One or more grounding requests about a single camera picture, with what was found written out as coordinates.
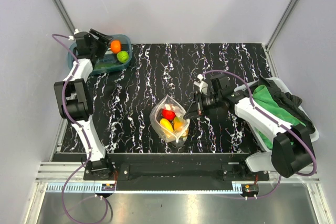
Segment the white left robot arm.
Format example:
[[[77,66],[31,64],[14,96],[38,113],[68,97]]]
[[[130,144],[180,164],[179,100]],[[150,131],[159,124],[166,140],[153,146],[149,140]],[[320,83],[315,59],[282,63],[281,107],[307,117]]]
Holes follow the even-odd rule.
[[[60,116],[76,130],[86,152],[82,164],[92,180],[107,180],[113,176],[113,165],[99,140],[93,123],[93,101],[87,80],[97,61],[105,55],[112,37],[94,29],[88,32],[75,30],[72,36],[53,34],[52,38],[68,38],[76,43],[74,49],[64,46],[73,58],[72,68],[63,81],[54,83],[54,92]]]

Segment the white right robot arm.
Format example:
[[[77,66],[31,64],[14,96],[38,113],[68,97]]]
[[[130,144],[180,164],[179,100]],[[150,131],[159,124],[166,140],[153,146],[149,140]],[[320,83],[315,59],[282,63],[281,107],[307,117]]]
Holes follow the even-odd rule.
[[[272,143],[272,149],[248,156],[238,167],[239,176],[250,180],[262,171],[277,172],[285,178],[314,175],[317,161],[308,128],[286,122],[259,105],[245,80],[240,87],[231,85],[230,77],[240,79],[238,75],[224,70],[213,72],[216,75],[211,77],[212,91],[205,74],[197,76],[194,85],[198,89],[184,119],[199,118],[208,110],[222,107],[246,121],[251,129],[259,130]]]

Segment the orange fake fruit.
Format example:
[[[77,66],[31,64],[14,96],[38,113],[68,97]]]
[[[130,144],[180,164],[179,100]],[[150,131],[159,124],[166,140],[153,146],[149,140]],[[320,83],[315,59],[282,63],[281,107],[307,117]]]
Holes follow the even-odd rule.
[[[110,50],[117,54],[121,51],[121,42],[119,40],[113,40],[110,44]]]

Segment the green fake lime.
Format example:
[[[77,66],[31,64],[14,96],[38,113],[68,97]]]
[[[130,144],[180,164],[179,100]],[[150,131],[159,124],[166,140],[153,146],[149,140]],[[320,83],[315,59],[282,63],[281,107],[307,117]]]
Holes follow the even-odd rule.
[[[117,53],[117,60],[120,63],[126,63],[129,60],[130,56],[129,53],[127,51],[120,51]]]

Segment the clear polka dot zip bag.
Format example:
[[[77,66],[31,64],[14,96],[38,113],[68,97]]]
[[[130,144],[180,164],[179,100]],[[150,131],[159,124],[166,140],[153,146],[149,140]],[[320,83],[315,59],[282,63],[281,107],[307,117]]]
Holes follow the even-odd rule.
[[[186,113],[185,109],[175,101],[171,96],[164,97],[151,111],[150,122],[154,131],[158,136],[168,144],[172,144],[176,147],[181,147],[187,140],[190,120],[184,120],[185,126],[181,132],[169,132],[163,126],[160,125],[160,120],[163,118],[162,109],[168,109],[175,112],[176,116],[183,119],[183,115]]]

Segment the dark green fake cucumber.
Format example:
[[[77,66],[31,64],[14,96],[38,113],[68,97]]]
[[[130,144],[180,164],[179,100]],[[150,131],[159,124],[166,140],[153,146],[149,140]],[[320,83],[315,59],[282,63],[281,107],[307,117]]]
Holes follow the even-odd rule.
[[[103,68],[114,68],[117,67],[119,63],[117,62],[99,62],[95,65],[96,69],[103,69]]]

